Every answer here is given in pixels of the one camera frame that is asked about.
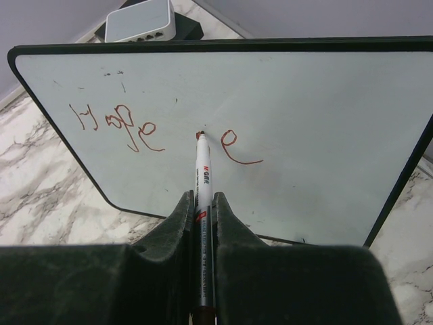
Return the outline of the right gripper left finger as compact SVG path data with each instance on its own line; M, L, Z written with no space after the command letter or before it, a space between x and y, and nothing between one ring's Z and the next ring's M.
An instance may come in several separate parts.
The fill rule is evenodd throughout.
M187 324L193 195L134 244L5 246L2 324Z

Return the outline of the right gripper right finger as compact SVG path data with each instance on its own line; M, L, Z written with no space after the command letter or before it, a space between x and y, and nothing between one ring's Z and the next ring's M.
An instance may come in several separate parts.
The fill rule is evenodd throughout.
M214 196L219 324L400 324L382 266L356 246L271 246Z

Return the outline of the white red marker pen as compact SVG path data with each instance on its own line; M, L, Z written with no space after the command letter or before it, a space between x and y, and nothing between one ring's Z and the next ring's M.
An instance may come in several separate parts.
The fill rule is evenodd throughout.
M214 324L216 320L216 307L212 233L212 167L210 147L205 132L197 132L196 139L191 312L194 324Z

